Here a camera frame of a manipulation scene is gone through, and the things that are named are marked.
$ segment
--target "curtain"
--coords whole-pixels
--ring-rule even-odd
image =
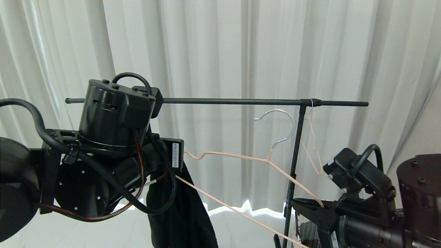
[[[42,112],[47,127],[77,129],[89,79],[131,71],[169,98],[319,98],[368,101],[369,107],[317,107],[316,148],[326,163],[344,147],[371,143],[385,170],[440,74],[438,1],[0,1],[0,98],[22,98]],[[125,86],[140,85],[122,79]],[[152,120],[163,137],[185,150],[266,158],[288,135],[292,106],[164,105]],[[30,147],[41,140],[19,107],[0,111],[0,133]],[[305,121],[302,141],[318,166]],[[272,161],[291,166],[294,139]],[[288,180],[259,162],[186,157],[197,186],[224,202],[281,211]],[[317,175],[300,147],[297,179],[322,199],[339,190]],[[295,197],[308,197],[296,189]],[[209,203],[209,209],[218,207]]]

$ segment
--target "black garment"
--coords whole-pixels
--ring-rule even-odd
[[[150,178],[158,178],[156,171]],[[185,166],[176,175],[193,183]],[[170,208],[160,215],[149,215],[152,244],[155,248],[218,248],[213,226],[198,192],[176,180],[176,198]],[[163,206],[170,196],[169,175],[150,185],[147,204],[153,208]]]

